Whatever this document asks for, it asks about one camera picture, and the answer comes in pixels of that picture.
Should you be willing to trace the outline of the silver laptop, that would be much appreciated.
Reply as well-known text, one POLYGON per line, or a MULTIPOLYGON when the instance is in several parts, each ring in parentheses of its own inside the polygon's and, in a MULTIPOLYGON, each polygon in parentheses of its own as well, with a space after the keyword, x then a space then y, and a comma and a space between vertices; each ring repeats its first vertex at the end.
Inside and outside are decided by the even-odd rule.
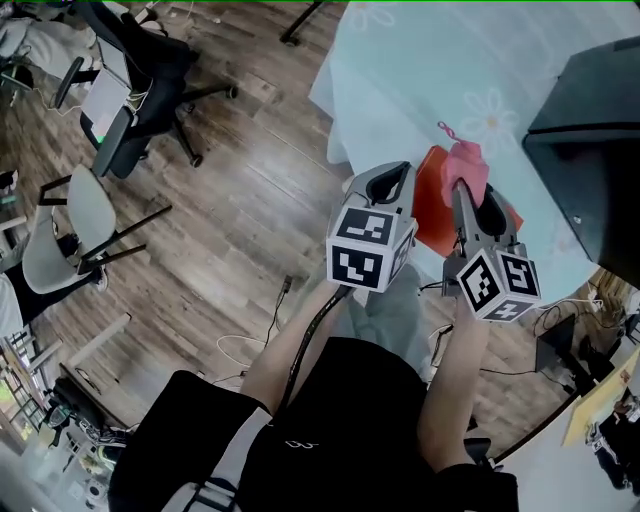
POLYGON ((122 51, 98 38, 102 68, 82 104, 91 121, 90 131, 101 142, 132 92, 126 58, 122 51))

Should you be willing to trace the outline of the black office chair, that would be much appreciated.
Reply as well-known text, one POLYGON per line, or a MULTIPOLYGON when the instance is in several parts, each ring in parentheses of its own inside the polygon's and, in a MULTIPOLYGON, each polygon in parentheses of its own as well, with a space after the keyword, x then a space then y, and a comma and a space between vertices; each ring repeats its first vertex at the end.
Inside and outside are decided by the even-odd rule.
POLYGON ((497 464, 492 458, 488 457, 488 452, 491 448, 491 440, 488 437, 467 436, 464 439, 464 446, 467 454, 476 465, 489 468, 495 472, 501 472, 504 469, 502 464, 497 464))
MULTIPOLYGON (((82 113, 81 105, 80 126, 96 149, 93 173, 127 178, 138 162, 148 157, 151 140, 164 134, 178 141, 192 167, 200 166, 202 156, 191 147, 178 109, 186 106, 191 111, 195 101, 218 93, 233 99, 238 87, 219 83, 189 90, 186 75, 199 54, 185 42, 149 31, 130 13, 116 14, 101 1, 77 2, 75 11, 95 32, 97 42, 102 38, 124 53, 132 88, 101 142, 91 133, 91 121, 82 113)), ((54 97, 55 108, 62 106, 72 85, 92 86, 102 68, 84 70, 83 64, 78 57, 68 68, 54 97)))

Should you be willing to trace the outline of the black stand base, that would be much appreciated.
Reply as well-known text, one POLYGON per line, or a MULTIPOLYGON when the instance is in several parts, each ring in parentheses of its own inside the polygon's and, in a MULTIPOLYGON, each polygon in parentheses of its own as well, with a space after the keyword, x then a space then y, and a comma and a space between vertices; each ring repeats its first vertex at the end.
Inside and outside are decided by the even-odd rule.
POLYGON ((578 357, 572 353, 576 315, 570 314, 541 334, 536 340, 535 371, 542 373, 558 361, 566 368, 576 392, 585 396, 597 383, 602 382, 615 369, 610 357, 598 351, 585 336, 578 346, 578 357))

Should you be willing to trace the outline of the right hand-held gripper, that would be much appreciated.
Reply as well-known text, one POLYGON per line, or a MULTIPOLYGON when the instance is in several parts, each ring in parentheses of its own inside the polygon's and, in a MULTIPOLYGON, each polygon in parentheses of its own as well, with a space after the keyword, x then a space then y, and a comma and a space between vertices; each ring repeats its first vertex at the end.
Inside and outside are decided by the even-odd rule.
POLYGON ((457 181, 452 208, 458 237, 443 264, 441 294, 465 300, 477 320, 519 319, 540 302, 541 290, 511 204, 488 184, 477 206, 467 183, 457 181))

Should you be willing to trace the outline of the person's black shirt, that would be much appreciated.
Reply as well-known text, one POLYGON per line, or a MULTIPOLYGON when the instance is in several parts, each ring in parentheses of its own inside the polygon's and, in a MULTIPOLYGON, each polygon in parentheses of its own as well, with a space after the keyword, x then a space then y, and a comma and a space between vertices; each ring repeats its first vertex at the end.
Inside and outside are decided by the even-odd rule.
MULTIPOLYGON (((282 417, 251 444, 235 503, 189 512, 519 512, 517 481, 476 464, 435 472, 418 449, 425 386, 401 358, 332 338, 282 417)), ((208 490, 259 401, 174 373, 120 456, 110 512, 162 512, 208 490)))

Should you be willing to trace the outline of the light wooden desk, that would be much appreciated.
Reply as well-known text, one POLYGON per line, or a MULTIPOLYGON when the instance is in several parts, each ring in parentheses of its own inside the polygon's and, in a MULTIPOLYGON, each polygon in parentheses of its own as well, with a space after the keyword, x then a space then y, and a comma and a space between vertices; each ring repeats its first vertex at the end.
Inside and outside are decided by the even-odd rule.
POLYGON ((629 387, 639 357, 640 346, 637 346, 623 364, 576 402, 565 431, 563 447, 584 441, 591 426, 611 413, 614 403, 629 387))

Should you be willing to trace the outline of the whiteboard on black stand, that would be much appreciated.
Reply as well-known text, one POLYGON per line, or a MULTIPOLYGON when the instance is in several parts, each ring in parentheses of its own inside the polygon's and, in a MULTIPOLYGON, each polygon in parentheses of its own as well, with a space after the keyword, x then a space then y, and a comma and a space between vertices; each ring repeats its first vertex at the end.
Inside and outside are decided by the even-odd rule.
POLYGON ((324 4, 324 0, 313 1, 296 20, 280 35, 279 42, 287 47, 297 47, 300 45, 300 39, 297 36, 299 29, 308 21, 308 19, 324 4))

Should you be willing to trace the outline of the grey chair with black legs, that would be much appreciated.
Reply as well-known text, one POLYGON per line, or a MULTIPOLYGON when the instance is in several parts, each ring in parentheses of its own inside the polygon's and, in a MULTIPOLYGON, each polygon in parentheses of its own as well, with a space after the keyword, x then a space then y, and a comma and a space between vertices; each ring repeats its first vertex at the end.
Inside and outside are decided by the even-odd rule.
POLYGON ((166 206, 118 231, 114 207, 102 184, 86 166, 78 165, 72 174, 50 182, 40 190, 22 259, 27 285, 40 295, 52 293, 80 281, 100 266, 143 251, 145 245, 111 256, 105 253, 110 246, 171 209, 166 206), (53 228, 56 206, 67 208, 72 232, 78 236, 76 262, 63 255, 56 241, 53 228))

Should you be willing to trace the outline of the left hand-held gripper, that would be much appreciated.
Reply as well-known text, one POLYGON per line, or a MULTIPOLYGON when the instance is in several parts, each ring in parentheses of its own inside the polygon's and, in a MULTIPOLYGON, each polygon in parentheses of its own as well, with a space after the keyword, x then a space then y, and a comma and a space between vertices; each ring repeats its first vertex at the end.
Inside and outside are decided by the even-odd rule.
POLYGON ((327 279, 385 292, 407 263, 417 221, 412 214, 415 168, 408 161, 358 174, 333 212, 326 238, 327 279))

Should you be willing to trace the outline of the black mini fridge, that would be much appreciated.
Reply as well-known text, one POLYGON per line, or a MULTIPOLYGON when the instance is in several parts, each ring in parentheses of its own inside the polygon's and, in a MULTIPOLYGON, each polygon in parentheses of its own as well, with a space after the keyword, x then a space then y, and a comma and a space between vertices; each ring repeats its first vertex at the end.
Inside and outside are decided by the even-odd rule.
POLYGON ((640 289, 640 35, 571 56, 522 146, 588 258, 640 289))

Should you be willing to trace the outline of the person's left forearm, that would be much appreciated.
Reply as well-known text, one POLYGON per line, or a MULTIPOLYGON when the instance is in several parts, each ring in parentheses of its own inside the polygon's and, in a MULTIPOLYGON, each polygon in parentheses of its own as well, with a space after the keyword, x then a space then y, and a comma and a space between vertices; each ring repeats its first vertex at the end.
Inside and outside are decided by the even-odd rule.
MULTIPOLYGON (((249 368, 240 393, 258 400, 274 415, 282 402, 290 369, 304 334, 321 308, 333 297, 339 285, 321 281, 300 303, 283 330, 269 342, 249 368)), ((290 398, 293 399, 308 378, 345 306, 341 300, 323 318, 301 360, 301 368, 290 398)))

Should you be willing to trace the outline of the pink cloth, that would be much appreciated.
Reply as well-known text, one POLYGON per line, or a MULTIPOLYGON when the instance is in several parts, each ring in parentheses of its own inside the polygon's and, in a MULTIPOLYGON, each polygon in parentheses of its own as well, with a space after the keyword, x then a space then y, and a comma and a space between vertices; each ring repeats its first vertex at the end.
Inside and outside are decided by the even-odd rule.
POLYGON ((480 145, 459 138, 443 121, 438 122, 438 127, 454 141, 440 170, 443 203, 452 208, 455 185, 458 180, 463 180, 469 188, 474 205, 480 207, 489 177, 489 166, 482 156, 480 145))

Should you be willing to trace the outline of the red book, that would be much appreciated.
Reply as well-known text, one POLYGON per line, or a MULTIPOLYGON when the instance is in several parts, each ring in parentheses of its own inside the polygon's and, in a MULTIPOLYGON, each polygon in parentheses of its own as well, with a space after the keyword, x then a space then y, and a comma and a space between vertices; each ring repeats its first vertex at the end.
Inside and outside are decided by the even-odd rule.
POLYGON ((454 226, 453 210, 443 203, 441 196, 440 170, 447 155, 447 150, 434 146, 418 168, 413 205, 418 222, 416 238, 440 256, 466 263, 454 226))

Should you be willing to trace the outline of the person's right forearm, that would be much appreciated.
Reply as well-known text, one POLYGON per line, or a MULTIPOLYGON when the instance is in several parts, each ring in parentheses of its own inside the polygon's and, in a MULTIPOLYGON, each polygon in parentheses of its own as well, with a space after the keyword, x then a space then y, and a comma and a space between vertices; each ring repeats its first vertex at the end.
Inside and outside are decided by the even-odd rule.
POLYGON ((452 334, 426 393, 417 427, 420 452, 436 472, 472 462, 464 439, 489 328, 487 322, 474 317, 464 299, 456 301, 452 334))

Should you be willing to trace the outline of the light blue flowered tablecloth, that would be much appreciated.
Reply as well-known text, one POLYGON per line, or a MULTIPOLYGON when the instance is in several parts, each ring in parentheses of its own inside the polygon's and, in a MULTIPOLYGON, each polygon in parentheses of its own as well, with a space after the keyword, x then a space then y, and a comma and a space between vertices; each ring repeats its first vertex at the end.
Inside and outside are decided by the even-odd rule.
POLYGON ((355 172, 476 143, 523 218, 542 299, 595 272, 521 142, 568 58, 591 43, 572 3, 353 2, 311 99, 331 117, 327 157, 355 172))

